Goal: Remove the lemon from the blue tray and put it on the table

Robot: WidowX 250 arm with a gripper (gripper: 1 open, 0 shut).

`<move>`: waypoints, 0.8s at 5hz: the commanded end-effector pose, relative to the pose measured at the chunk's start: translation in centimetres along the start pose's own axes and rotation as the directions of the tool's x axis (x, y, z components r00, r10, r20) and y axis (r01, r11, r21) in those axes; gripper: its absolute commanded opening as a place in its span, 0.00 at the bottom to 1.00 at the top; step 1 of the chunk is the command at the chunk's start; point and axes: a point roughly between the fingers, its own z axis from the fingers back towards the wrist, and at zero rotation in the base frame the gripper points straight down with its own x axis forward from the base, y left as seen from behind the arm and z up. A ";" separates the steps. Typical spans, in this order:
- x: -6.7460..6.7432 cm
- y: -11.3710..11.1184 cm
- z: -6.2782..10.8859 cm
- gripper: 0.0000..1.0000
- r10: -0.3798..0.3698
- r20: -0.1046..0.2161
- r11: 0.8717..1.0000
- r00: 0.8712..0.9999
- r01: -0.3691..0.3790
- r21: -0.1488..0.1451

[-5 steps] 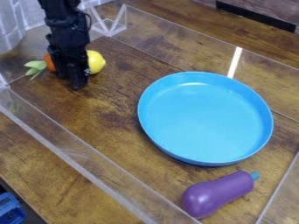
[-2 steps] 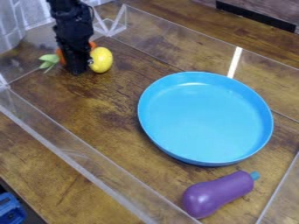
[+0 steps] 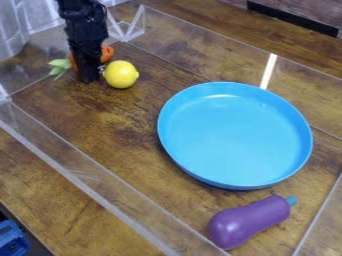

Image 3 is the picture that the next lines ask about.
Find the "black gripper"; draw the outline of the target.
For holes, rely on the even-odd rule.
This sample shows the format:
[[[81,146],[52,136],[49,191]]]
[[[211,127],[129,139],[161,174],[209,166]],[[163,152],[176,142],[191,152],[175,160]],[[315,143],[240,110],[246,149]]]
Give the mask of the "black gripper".
[[[93,82],[100,75],[101,44],[108,37],[107,8],[100,2],[59,2],[57,5],[80,77],[85,83]]]

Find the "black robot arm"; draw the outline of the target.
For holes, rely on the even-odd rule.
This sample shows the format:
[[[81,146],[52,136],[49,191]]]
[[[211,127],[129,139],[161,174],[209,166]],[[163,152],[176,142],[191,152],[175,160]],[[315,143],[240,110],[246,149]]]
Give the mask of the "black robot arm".
[[[107,8],[97,0],[54,0],[65,21],[65,34],[84,83],[99,79],[101,44],[108,38]]]

